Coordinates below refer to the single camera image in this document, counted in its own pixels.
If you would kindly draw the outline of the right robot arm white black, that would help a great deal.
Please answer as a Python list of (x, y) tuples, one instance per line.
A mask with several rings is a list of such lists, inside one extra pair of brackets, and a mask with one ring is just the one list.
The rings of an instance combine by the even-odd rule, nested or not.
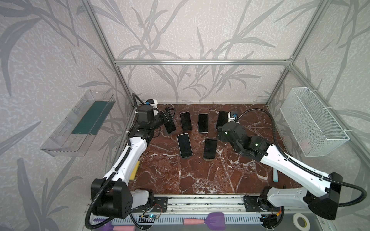
[(308, 208), (314, 214), (334, 220), (339, 207), (341, 186), (324, 180), (342, 181), (337, 173), (328, 174), (314, 169), (293, 157), (284, 157), (276, 145), (260, 136), (248, 136), (235, 121), (217, 129), (218, 138), (228, 142), (236, 153), (277, 169), (301, 185), (297, 189), (268, 189), (263, 196), (274, 207)]

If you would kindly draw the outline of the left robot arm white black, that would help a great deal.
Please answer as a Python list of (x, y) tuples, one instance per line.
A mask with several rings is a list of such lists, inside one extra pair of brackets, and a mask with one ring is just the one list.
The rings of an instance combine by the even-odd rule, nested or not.
[(136, 208), (153, 204), (148, 190), (131, 191), (128, 187), (134, 168), (154, 137), (155, 130), (171, 123), (175, 109), (159, 111), (149, 105), (137, 112), (136, 121), (127, 133), (127, 144), (117, 162), (101, 179), (91, 184), (92, 202), (88, 214), (108, 218), (126, 218)]

